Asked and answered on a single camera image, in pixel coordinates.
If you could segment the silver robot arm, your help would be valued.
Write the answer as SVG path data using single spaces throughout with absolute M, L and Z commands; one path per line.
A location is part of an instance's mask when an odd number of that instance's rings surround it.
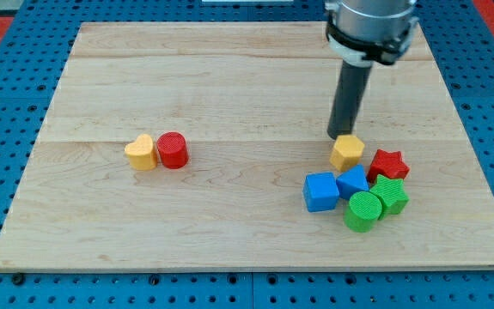
M 409 49 L 418 25 L 416 0 L 327 0 L 326 37 L 346 63 L 393 65 Z

